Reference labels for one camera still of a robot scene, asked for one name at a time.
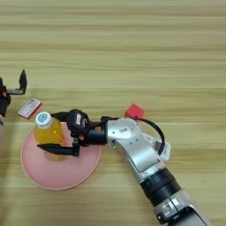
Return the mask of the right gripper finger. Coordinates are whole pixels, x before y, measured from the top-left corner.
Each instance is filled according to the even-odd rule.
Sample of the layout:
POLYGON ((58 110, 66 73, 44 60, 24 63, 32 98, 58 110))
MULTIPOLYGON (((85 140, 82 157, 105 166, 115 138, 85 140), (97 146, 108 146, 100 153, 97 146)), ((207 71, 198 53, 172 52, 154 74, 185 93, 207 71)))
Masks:
POLYGON ((68 112, 57 112, 57 113, 51 114, 53 118, 56 118, 60 122, 65 122, 67 120, 68 115, 69 115, 68 112))
POLYGON ((52 154, 74 156, 73 149, 71 147, 63 147, 60 144, 39 144, 38 147, 52 154))

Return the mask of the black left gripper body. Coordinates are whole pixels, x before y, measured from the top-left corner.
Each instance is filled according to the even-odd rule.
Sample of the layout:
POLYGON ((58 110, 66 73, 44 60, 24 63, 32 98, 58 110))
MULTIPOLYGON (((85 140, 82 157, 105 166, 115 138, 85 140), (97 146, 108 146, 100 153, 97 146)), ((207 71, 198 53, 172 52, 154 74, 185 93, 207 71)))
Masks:
POLYGON ((15 90, 8 90, 0 77, 0 115, 5 117, 6 110, 11 103, 11 96, 16 94, 15 90))

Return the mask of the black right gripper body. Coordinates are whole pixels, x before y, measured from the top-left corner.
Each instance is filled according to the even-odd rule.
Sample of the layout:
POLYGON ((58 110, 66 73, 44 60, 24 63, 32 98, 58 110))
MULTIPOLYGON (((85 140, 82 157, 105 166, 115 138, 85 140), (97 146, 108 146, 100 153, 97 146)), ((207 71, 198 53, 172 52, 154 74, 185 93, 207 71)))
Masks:
POLYGON ((107 144, 107 119, 92 122, 88 117, 69 117, 69 130, 73 137, 72 149, 74 156, 79 156, 81 147, 104 146, 107 144))

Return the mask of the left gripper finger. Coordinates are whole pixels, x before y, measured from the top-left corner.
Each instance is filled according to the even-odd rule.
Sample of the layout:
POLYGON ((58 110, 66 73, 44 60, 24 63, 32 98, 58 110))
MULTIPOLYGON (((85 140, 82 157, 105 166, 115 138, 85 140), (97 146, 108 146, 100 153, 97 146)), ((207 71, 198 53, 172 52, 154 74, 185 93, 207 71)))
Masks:
POLYGON ((23 70, 19 77, 19 94, 23 95, 26 93, 27 79, 26 71, 23 70))

